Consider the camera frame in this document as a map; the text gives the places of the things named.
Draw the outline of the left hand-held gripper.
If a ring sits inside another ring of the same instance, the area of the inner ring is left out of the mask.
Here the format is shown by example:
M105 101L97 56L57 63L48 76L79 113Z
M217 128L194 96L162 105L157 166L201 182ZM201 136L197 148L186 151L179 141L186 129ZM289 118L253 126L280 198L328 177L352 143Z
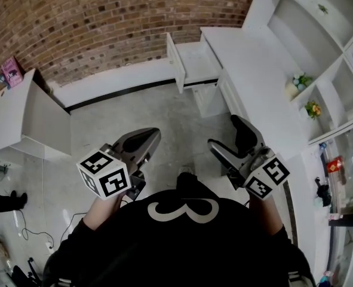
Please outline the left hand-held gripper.
M156 127L135 130L121 136L113 145L104 144L77 162L85 186L107 200L121 193L134 201L146 182L140 168L151 159L161 141Z

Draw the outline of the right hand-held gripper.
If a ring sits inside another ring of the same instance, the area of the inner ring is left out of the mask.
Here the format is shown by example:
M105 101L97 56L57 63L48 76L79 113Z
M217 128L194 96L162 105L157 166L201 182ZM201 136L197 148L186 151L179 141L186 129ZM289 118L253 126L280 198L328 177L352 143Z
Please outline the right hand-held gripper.
M266 200L285 183L290 171L280 154L265 146L261 132L252 123L235 114L231 115L231 122L237 131L237 152L214 139L208 140L208 148L224 166L235 190L244 188L249 194Z

